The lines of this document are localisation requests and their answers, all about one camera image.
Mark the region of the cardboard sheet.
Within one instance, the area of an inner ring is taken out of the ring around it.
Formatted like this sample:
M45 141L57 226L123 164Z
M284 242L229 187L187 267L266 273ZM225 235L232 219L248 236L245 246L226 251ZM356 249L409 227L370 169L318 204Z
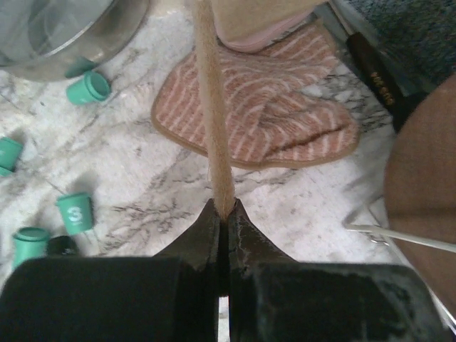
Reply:
M225 123L222 70L210 1L193 1L195 51L214 206L226 220L235 204Z

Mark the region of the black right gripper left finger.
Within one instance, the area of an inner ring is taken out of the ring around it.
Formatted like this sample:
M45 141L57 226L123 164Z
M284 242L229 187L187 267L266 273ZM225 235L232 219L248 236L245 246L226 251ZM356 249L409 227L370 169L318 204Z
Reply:
M3 341L215 341L219 217L155 256L31 259L1 292Z

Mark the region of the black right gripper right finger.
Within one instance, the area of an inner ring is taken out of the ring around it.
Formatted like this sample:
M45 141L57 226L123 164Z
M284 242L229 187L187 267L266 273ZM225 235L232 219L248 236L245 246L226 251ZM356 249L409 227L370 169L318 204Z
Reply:
M232 341L449 341L428 288L397 264L298 262L241 202L227 221Z

